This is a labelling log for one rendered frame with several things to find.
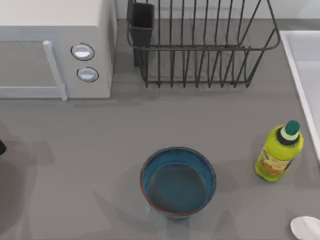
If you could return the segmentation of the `blue bowl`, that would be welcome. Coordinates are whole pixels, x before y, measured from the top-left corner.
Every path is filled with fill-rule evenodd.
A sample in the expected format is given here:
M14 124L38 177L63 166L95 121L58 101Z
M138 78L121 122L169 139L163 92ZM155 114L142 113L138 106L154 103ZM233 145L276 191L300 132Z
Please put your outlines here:
M141 193L158 213L171 219L189 218L213 199L217 175L210 161L188 147L156 151L140 171Z

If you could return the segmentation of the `round microwave knob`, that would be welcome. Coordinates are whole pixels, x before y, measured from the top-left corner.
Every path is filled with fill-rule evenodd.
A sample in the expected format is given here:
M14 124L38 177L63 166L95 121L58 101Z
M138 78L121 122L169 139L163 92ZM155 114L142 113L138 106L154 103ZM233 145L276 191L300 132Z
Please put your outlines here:
M100 77L97 70L92 67L85 67L77 70L77 77L85 83L93 83Z
M71 47L72 56L79 61L90 61L95 56L94 49L85 43L81 43Z

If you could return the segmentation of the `black cutlery holder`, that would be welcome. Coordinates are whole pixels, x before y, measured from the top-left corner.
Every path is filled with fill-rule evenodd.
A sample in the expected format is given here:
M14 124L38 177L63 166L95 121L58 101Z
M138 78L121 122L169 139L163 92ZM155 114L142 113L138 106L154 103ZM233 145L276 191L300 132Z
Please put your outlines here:
M128 0L127 22L133 41L134 66L144 66L144 53L149 53L148 48L152 42L155 23L155 6L150 3L139 3Z

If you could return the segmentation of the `pale microwave oven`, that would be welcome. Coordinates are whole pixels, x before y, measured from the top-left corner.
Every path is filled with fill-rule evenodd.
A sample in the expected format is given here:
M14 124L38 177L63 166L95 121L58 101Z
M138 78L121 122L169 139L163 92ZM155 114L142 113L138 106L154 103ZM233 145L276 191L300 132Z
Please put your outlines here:
M111 95L117 43L115 0L0 0L0 42L51 41L69 99L107 99ZM94 58L80 61L71 47L90 45ZM95 82L77 70L94 68Z

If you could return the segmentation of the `yellow-green bottle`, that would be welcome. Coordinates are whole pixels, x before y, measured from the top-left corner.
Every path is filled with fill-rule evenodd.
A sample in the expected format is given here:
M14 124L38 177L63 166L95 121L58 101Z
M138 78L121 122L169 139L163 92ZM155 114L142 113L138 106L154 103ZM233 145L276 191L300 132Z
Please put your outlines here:
M279 181L303 147L304 137L298 121L290 120L275 127L269 132L255 162L255 172L269 183Z

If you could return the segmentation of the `microwave door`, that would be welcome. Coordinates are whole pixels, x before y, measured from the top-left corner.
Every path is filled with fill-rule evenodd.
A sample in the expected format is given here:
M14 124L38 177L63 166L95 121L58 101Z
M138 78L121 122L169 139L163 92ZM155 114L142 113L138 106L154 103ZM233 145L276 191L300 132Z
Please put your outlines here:
M0 41L0 99L62 99L44 41Z

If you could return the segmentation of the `white sink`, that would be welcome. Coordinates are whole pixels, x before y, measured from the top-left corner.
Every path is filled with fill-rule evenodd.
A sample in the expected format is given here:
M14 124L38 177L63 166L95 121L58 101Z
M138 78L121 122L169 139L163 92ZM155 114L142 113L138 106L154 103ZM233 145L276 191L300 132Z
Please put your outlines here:
M286 30L280 36L320 163L320 31Z

